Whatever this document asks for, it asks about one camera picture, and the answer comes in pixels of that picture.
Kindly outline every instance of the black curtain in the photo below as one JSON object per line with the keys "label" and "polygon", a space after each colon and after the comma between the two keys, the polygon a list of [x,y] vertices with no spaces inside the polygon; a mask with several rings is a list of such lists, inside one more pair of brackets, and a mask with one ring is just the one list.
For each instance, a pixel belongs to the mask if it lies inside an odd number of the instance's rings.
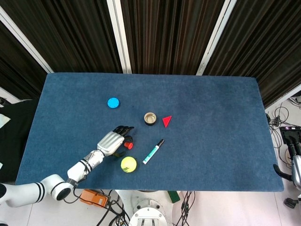
{"label": "black curtain", "polygon": [[196,74],[223,3],[122,0],[132,72]]}
{"label": "black curtain", "polygon": [[0,87],[19,99],[40,96],[46,72],[0,23]]}
{"label": "black curtain", "polygon": [[105,0],[2,0],[55,72],[122,73]]}
{"label": "black curtain", "polygon": [[301,1],[238,0],[204,74],[255,77],[265,106],[300,84]]}

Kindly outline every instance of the orange device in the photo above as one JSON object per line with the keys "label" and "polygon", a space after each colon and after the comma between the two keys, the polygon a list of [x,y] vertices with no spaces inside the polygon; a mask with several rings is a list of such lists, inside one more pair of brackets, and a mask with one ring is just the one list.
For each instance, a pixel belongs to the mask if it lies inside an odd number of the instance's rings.
{"label": "orange device", "polygon": [[110,200],[110,196],[107,196],[105,194],[100,194],[97,191],[93,191],[93,190],[89,190],[89,189],[84,189],[83,192],[81,193],[80,197],[81,197],[81,199],[80,199],[81,202],[84,202],[88,205],[95,205],[98,207],[101,207],[101,206],[106,207],[108,204],[108,201]]}

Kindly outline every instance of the red object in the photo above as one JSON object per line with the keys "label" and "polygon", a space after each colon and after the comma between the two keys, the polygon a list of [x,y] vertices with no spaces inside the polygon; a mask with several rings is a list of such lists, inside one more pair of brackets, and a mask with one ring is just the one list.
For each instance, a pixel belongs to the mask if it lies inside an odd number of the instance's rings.
{"label": "red object", "polygon": [[130,149],[132,149],[132,147],[133,147],[133,143],[125,142],[125,143],[124,143],[124,147],[127,147],[128,150],[130,150]]}
{"label": "red object", "polygon": [[163,120],[164,126],[166,128],[171,120],[171,115],[163,118],[162,120]]}

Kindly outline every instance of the green object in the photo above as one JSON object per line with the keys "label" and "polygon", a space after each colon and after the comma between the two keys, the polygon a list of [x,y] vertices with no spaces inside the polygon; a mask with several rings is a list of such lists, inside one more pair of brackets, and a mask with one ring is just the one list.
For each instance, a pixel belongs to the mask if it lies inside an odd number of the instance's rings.
{"label": "green object", "polygon": [[177,191],[167,191],[172,203],[175,203],[180,200],[180,197]]}

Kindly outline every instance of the black cloth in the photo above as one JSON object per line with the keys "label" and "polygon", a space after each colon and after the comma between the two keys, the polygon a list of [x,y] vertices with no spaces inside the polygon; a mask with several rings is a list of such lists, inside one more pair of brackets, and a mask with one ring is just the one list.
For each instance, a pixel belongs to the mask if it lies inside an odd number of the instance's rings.
{"label": "black cloth", "polygon": [[0,182],[16,180],[32,120],[39,100],[27,100],[0,108],[11,120],[0,128]]}

